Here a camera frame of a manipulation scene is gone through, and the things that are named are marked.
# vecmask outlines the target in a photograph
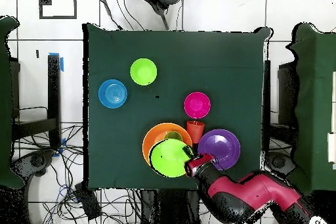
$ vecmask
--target lime green plate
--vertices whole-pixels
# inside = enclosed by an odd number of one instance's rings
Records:
[[[184,163],[189,156],[183,151],[182,141],[165,139],[156,143],[149,153],[150,167],[164,177],[180,177],[184,175]]]
[[[140,58],[131,66],[132,80],[141,86],[151,84],[156,79],[156,75],[156,65],[147,58]]]

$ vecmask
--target blue bowl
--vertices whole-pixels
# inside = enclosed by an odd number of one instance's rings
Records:
[[[115,79],[106,80],[98,91],[100,102],[108,108],[118,108],[127,98],[127,90],[124,84]]]

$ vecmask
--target green table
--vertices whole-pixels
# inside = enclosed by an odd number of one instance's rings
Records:
[[[89,35],[89,188],[195,189],[194,180],[185,176],[158,175],[142,156],[143,138],[156,124],[186,127],[190,118],[183,102],[193,91],[211,100],[210,112],[201,119],[205,132],[227,129],[240,141],[240,159],[226,173],[238,180],[259,169],[263,45],[270,29],[109,32],[83,26]],[[130,77],[138,58],[149,58],[157,66],[157,78],[149,86],[139,86]],[[127,88],[120,108],[106,108],[98,99],[107,79]]]

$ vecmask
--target blue tape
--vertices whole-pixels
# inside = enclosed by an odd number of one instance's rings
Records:
[[[65,138],[62,139],[61,146],[66,146],[66,139]],[[63,150],[64,150],[63,148],[59,148],[58,152],[61,154],[63,152]]]
[[[60,70],[61,70],[61,72],[64,71],[63,57],[60,59]]]
[[[60,53],[49,53],[49,56],[60,56]],[[60,58],[60,71],[64,71],[63,57]]]

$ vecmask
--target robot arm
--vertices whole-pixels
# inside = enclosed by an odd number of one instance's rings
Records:
[[[316,221],[301,195],[281,179],[259,171],[237,183],[217,170],[214,161],[212,155],[203,154],[186,162],[185,169],[187,176],[196,179],[199,197],[220,222],[244,223],[269,201],[279,205],[288,223],[312,224],[312,220]]]

